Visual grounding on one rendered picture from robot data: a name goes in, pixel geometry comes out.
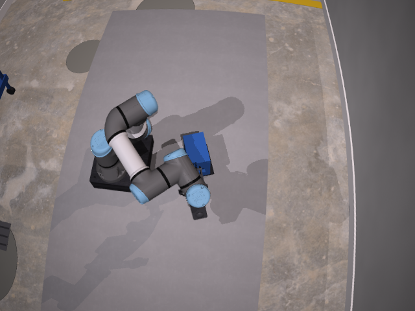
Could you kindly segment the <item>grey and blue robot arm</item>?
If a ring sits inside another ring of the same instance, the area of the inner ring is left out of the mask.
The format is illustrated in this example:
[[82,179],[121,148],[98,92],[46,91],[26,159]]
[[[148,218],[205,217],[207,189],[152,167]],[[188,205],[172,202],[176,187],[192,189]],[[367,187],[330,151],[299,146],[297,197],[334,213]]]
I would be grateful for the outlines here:
[[133,146],[151,133],[147,117],[157,110],[153,94],[144,90],[109,112],[104,129],[95,132],[90,142],[97,174],[101,180],[115,183],[128,173],[130,191],[142,205],[178,184],[193,220],[207,218],[210,191],[183,148],[165,155],[165,163],[151,171]]

